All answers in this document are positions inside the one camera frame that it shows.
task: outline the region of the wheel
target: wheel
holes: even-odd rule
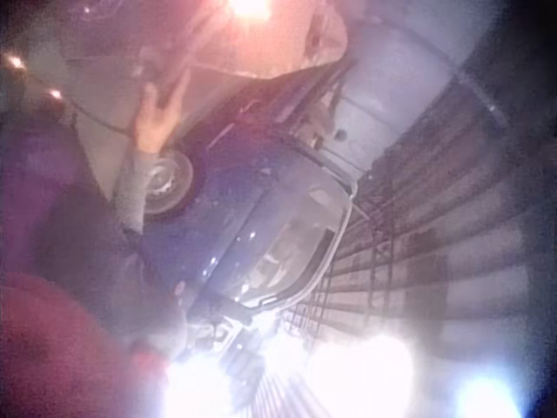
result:
[[[194,189],[194,169],[181,152],[163,154],[152,169],[145,216],[156,218],[176,210]]]

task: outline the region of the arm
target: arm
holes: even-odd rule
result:
[[[158,107],[158,90],[144,88],[143,99],[134,120],[134,145],[120,172],[114,194],[116,214],[124,229],[143,232],[144,207],[151,171],[158,154],[182,118],[182,98],[190,81],[186,72],[171,93],[167,105]]]

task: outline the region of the hand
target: hand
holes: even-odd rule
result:
[[[182,119],[182,100],[189,83],[190,72],[185,71],[164,108],[158,107],[157,87],[152,83],[145,85],[133,123],[136,147],[141,152],[158,154],[163,149]]]

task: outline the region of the finger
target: finger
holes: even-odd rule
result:
[[[171,97],[166,106],[167,111],[172,111],[177,114],[182,113],[182,102],[184,99],[185,91],[190,85],[191,73],[189,70],[185,70],[182,76],[178,80],[174,90],[172,91]]]
[[[157,109],[158,90],[153,83],[145,84],[141,105],[139,106],[138,120],[147,120],[153,116]]]

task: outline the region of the gray sleeve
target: gray sleeve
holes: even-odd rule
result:
[[[151,171],[158,155],[133,148],[128,153],[116,184],[112,204],[125,229],[143,232],[145,200]]]

